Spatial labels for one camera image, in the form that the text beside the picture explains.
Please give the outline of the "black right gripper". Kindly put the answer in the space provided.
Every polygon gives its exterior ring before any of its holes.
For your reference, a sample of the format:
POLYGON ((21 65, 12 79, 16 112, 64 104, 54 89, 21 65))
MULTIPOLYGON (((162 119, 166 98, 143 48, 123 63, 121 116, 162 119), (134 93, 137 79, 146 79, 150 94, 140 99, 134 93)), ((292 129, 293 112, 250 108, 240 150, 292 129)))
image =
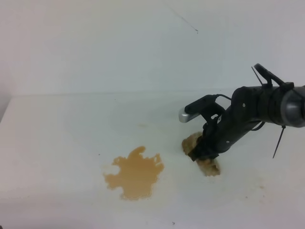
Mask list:
POLYGON ((191 160, 215 159, 226 152, 253 128, 252 115, 242 105, 230 106, 216 122, 211 133, 204 135, 204 147, 196 146, 189 153, 191 160))

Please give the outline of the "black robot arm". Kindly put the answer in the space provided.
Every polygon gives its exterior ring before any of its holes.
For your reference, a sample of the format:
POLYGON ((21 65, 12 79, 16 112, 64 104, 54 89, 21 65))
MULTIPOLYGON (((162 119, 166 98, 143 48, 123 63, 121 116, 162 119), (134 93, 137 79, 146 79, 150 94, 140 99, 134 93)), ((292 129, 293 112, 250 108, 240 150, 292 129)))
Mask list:
POLYGON ((224 109, 216 103, 219 94, 206 95, 184 109, 189 119, 201 115, 203 135, 190 158, 215 159, 260 123, 301 128, 305 125, 305 88, 288 83, 279 87, 241 87, 224 109))

